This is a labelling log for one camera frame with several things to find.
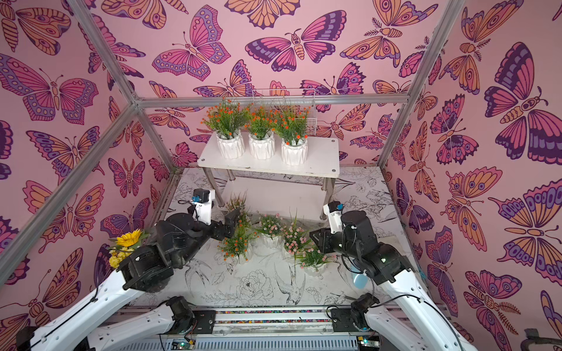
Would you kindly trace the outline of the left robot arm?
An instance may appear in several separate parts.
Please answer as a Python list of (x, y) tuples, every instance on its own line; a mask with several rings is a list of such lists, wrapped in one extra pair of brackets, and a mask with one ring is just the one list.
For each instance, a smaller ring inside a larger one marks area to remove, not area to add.
[(137, 248), (94, 292), (61, 317), (42, 327), (25, 327), (16, 336), (17, 350), (118, 350), (155, 334), (187, 332), (195, 317), (185, 298), (175, 296), (158, 308), (121, 323), (105, 324), (119, 309), (145, 293), (163, 289), (209, 239), (231, 238), (240, 211), (224, 221), (205, 222), (195, 209), (174, 214), (155, 226), (156, 240)]

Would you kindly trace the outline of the orange potted plant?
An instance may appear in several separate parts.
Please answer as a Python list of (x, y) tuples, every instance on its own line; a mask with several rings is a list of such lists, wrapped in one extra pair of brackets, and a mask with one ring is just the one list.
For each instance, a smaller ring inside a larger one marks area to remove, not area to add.
[(250, 154), (257, 160), (271, 159), (275, 154), (274, 114), (263, 106), (250, 105), (246, 124)]
[(220, 154), (225, 159), (240, 158), (245, 152), (242, 130), (250, 120), (250, 109), (230, 99), (209, 108), (202, 123), (217, 136)]
[(281, 139), (281, 157), (285, 164), (298, 166), (307, 159), (307, 123), (310, 108), (284, 105), (276, 108), (273, 132)]
[(248, 221), (240, 221), (235, 227), (231, 238), (225, 238), (219, 245), (219, 253), (225, 262), (242, 264), (249, 261), (253, 256), (253, 242), (256, 240), (257, 232)]

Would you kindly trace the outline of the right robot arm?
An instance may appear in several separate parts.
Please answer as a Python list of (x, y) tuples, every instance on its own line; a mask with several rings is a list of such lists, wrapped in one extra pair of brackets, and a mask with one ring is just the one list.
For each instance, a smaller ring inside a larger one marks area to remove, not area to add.
[(398, 350), (474, 350), (421, 287), (409, 259), (377, 240), (366, 212), (342, 209), (337, 201), (325, 205), (329, 227), (310, 237), (323, 254), (349, 258), (352, 272), (381, 288), (410, 321), (398, 320), (386, 303), (366, 293), (351, 303), (354, 325), (376, 332)]

